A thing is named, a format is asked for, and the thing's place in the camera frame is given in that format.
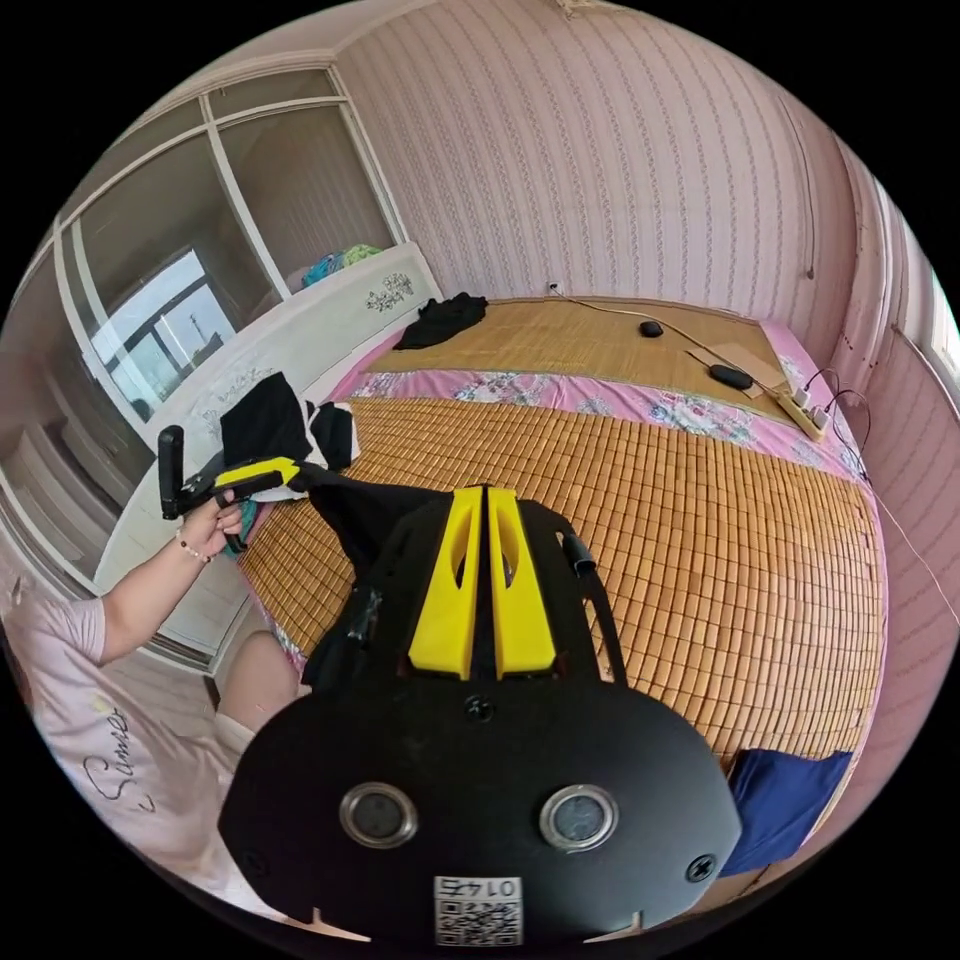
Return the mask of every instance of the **woman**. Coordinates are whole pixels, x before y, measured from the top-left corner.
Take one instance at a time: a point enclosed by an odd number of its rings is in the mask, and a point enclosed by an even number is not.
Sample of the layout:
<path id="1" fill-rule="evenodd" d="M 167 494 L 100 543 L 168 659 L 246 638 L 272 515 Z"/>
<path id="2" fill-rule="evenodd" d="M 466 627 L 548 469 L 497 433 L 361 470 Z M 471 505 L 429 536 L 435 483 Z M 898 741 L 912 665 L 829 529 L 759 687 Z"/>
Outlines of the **woman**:
<path id="1" fill-rule="evenodd" d="M 302 692 L 276 640 L 256 633 L 238 652 L 216 737 L 177 736 L 100 669 L 147 643 L 226 536 L 240 532 L 238 506 L 210 501 L 103 597 L 19 600 L 4 621 L 4 646 L 50 751 L 115 833 L 221 899 L 283 920 L 243 879 L 217 831 L 239 752 Z"/>

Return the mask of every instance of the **blue cloth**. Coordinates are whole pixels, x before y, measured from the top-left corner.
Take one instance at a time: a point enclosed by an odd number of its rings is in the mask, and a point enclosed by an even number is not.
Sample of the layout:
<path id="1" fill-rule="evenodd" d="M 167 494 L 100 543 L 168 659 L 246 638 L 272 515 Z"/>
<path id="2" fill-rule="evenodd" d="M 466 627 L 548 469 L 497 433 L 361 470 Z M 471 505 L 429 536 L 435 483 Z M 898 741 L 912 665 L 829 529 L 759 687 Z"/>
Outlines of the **blue cloth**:
<path id="1" fill-rule="evenodd" d="M 743 833 L 721 877 L 793 856 L 843 779 L 851 754 L 807 760 L 777 750 L 742 750 L 730 790 Z"/>
<path id="2" fill-rule="evenodd" d="M 345 251 L 343 250 L 338 253 L 328 253 L 319 263 L 315 263 L 303 275 L 303 289 L 306 290 L 307 287 L 316 283 L 318 280 L 329 277 L 331 273 L 336 273 L 340 270 L 343 267 L 344 253 Z"/>

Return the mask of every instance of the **striped wallpaper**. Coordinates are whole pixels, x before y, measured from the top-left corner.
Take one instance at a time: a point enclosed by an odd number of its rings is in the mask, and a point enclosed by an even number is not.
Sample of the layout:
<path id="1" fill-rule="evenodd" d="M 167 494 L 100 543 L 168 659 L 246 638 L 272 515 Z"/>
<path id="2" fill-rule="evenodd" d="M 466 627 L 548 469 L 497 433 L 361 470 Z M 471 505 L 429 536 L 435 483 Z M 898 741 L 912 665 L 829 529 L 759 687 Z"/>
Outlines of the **striped wallpaper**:
<path id="1" fill-rule="evenodd" d="M 864 461 L 883 503 L 960 610 L 960 416 L 916 347 L 891 336 L 867 392 L 873 426 Z M 930 574 L 880 512 L 890 624 L 873 728 L 833 814 L 795 857 L 770 868 L 764 883 L 835 840 L 873 801 L 923 726 L 957 649 L 960 629 Z"/>
<path id="2" fill-rule="evenodd" d="M 446 294 L 560 280 L 779 320 L 832 352 L 848 176 L 827 128 L 746 63 L 632 11 L 441 0 L 337 65 Z"/>

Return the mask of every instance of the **colorful cloth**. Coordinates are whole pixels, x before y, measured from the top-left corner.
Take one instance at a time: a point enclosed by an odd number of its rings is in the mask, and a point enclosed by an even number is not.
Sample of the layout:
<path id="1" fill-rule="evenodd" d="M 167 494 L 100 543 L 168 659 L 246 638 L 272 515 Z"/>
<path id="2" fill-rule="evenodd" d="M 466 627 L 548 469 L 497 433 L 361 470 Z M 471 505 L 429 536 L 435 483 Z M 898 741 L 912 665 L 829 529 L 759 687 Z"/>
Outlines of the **colorful cloth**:
<path id="1" fill-rule="evenodd" d="M 316 283 L 318 280 L 323 280 L 324 277 L 329 277 L 330 274 L 336 273 L 344 267 L 352 266 L 380 252 L 377 247 L 371 247 L 366 243 L 357 243 L 352 247 L 348 247 L 346 250 L 328 253 L 319 263 L 315 263 L 303 275 L 303 289 L 306 290 L 307 287 Z"/>
<path id="2" fill-rule="evenodd" d="M 259 510 L 260 505 L 253 500 L 244 500 L 240 504 L 240 517 L 243 521 L 243 532 L 240 534 L 240 539 L 246 541 L 247 535 L 253 529 L 253 524 L 257 519 L 257 511 Z M 231 560 L 239 560 L 240 555 L 232 550 L 230 547 L 224 547 L 223 552 L 225 556 L 228 556 Z"/>

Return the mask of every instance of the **power strip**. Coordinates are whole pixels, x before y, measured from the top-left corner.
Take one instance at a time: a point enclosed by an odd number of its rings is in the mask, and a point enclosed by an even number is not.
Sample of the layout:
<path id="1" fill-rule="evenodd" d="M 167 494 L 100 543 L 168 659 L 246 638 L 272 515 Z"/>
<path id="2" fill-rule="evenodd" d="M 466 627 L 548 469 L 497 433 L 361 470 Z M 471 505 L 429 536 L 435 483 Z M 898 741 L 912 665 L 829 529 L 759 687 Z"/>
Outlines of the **power strip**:
<path id="1" fill-rule="evenodd" d="M 789 393 L 778 393 L 777 403 L 789 414 L 790 419 L 815 443 L 820 443 L 826 430 L 814 423 L 810 412 L 804 410 Z"/>

